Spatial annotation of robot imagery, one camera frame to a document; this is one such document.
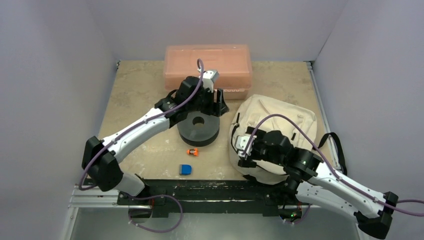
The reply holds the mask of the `cream canvas backpack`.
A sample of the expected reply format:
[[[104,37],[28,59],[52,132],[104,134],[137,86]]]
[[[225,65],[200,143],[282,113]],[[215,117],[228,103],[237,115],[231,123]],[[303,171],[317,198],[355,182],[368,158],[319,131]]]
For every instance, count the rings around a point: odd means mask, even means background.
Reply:
[[[244,179],[266,185],[276,185],[288,177],[282,166],[263,160],[259,160],[255,168],[238,166],[239,157],[235,149],[236,138],[238,136],[249,137],[249,127],[255,128],[262,119],[275,114],[284,115],[292,120],[319,148],[325,146],[328,138],[332,138],[336,144],[338,156],[344,155],[340,140],[334,132],[326,133],[320,139],[317,138],[318,120],[313,111],[275,98],[254,94],[240,105],[229,130],[229,161]]]

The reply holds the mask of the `pink translucent storage box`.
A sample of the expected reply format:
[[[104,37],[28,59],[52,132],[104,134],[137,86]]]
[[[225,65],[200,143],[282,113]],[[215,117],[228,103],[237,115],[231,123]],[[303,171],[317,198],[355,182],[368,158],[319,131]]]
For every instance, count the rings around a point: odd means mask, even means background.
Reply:
[[[198,77],[197,60],[205,70],[219,74],[216,89],[223,89],[226,100],[247,98],[253,82],[251,55],[246,44],[171,45],[166,48],[163,77],[164,89],[179,88],[187,76]]]

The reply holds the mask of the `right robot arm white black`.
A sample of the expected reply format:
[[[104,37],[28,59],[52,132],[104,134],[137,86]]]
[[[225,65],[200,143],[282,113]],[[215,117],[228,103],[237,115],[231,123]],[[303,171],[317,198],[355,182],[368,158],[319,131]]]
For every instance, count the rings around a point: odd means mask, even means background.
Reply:
[[[241,167],[257,167],[260,161],[282,168],[288,175],[280,196],[288,204],[296,200],[345,215],[365,234],[384,240],[399,197],[365,187],[337,173],[310,150],[295,147],[280,131],[261,131],[256,136],[238,136],[235,148]]]

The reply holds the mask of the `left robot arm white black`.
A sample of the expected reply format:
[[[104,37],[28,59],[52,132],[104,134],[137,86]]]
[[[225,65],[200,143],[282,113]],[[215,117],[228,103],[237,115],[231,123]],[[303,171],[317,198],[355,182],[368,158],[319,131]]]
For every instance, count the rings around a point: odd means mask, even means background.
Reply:
[[[160,99],[137,121],[103,139],[93,136],[86,141],[81,163],[84,172],[78,188],[118,190],[138,205],[146,203],[149,191],[145,182],[135,174],[123,172],[120,163],[144,142],[184,121],[190,113],[220,117],[229,110],[223,89],[214,90],[204,79],[188,76],[178,89]]]

